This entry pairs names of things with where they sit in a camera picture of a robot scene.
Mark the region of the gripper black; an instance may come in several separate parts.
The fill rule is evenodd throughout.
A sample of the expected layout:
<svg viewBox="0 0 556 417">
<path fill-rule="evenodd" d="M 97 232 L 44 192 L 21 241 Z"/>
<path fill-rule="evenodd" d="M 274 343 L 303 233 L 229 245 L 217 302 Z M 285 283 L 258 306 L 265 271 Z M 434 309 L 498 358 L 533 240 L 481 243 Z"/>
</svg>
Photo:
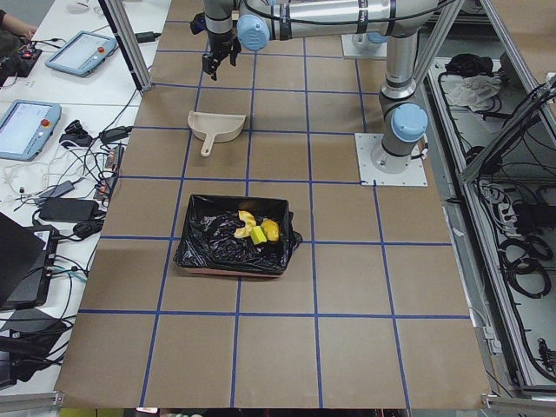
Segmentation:
<svg viewBox="0 0 556 417">
<path fill-rule="evenodd" d="M 222 59 L 229 56 L 232 66 L 236 66 L 238 55 L 242 52 L 242 46 L 232 30 L 224 33 L 208 31 L 209 53 L 202 55 L 202 71 L 213 81 L 217 80 L 217 70 Z"/>
</svg>

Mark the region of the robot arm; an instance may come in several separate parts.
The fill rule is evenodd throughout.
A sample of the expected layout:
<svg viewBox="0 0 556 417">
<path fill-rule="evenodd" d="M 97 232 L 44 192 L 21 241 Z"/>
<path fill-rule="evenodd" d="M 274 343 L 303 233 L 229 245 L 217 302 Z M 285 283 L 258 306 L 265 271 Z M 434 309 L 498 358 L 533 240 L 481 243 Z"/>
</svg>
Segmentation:
<svg viewBox="0 0 556 417">
<path fill-rule="evenodd" d="M 220 63 L 235 60 L 241 50 L 257 54 L 273 41 L 302 42 L 304 57 L 297 62 L 304 70 L 305 88 L 296 90 L 294 97 L 304 101 L 304 122 L 298 129 L 286 129 L 286 120 L 280 119 L 277 129 L 249 132 L 252 145 L 277 140 L 272 150 L 283 156 L 287 141 L 305 138 L 344 144 L 351 136 L 347 122 L 367 122 L 363 88 L 342 89 L 341 66 L 327 56 L 311 55 L 311 44 L 319 38 L 340 39 L 350 60 L 384 49 L 386 73 L 375 119 L 384 123 L 386 133 L 378 147 L 395 159 L 409 157 L 426 129 L 421 126 L 407 133 L 404 124 L 406 113 L 427 116 L 413 101 L 419 30 L 436 6 L 436 1 L 206 1 L 202 24 L 209 51 L 202 58 L 203 70 L 215 77 Z"/>
</svg>

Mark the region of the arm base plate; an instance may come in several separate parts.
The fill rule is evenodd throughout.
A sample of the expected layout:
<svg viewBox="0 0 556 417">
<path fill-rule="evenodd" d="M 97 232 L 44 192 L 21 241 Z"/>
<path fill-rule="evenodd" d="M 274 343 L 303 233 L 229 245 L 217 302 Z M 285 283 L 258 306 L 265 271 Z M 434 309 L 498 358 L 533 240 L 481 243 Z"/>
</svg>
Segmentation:
<svg viewBox="0 0 556 417">
<path fill-rule="evenodd" d="M 382 148 L 383 134 L 355 133 L 360 184 L 382 187 L 426 187 L 427 177 L 420 149 L 409 156 L 391 156 Z"/>
<path fill-rule="evenodd" d="M 342 53 L 348 59 L 372 59 L 385 61 L 387 37 L 378 33 L 342 35 Z"/>
</svg>

